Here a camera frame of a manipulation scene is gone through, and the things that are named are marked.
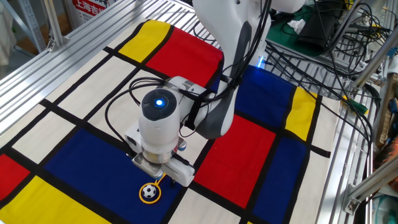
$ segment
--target blue led light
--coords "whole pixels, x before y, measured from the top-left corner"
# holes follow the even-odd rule
[[[163,104],[163,101],[162,101],[162,100],[157,100],[157,101],[156,101],[156,105],[157,105],[157,106],[162,106],[162,104]]]
[[[263,60],[264,60],[264,56],[261,56],[261,58],[259,60],[259,64],[257,65],[258,68],[261,67],[261,63],[262,63]]]

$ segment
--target fabric mat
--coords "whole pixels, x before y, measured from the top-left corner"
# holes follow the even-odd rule
[[[223,53],[170,24],[128,27],[0,136],[0,220],[11,223],[314,223],[333,154],[340,103],[256,67],[244,74],[231,129],[198,134],[179,153],[197,169],[185,188],[170,177],[143,204],[151,177],[107,127],[108,101],[139,77],[185,77],[216,90]],[[135,92],[139,99],[153,88]],[[129,95],[109,112],[124,133],[138,118]],[[183,134],[191,131],[183,128]]]

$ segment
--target yellow ring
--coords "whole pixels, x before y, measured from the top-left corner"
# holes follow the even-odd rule
[[[159,191],[159,196],[157,196],[157,199],[155,199],[155,200],[152,201],[152,202],[147,202],[147,201],[145,201],[145,200],[142,198],[142,190],[144,189],[144,187],[146,187],[146,186],[148,186],[148,185],[153,185],[153,186],[155,186],[155,187],[157,188],[157,190]],[[147,184],[144,184],[144,185],[141,187],[141,189],[139,189],[139,193],[138,193],[138,196],[139,196],[139,198],[141,199],[141,201],[144,202],[145,204],[148,204],[148,205],[157,202],[157,201],[160,199],[160,196],[161,196],[161,195],[162,195],[162,191],[161,191],[160,187],[159,187],[157,184],[155,184],[155,183],[147,183]]]

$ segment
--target small soccer ball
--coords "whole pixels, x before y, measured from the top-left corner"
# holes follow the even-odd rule
[[[153,185],[147,185],[142,190],[142,195],[145,198],[153,198],[156,195],[156,187]]]

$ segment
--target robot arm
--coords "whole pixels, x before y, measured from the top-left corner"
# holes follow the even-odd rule
[[[289,7],[304,2],[279,0],[278,7],[284,1]],[[191,183],[195,169],[177,154],[187,146],[178,135],[180,128],[186,125],[207,139],[216,139],[228,131],[243,71],[249,64],[257,65],[262,60],[271,25],[267,13],[271,0],[196,0],[193,5],[201,23],[223,49],[226,69],[217,94],[174,77],[165,86],[146,94],[139,122],[125,134],[137,153],[132,160],[136,166],[155,179],[165,172],[183,186]]]

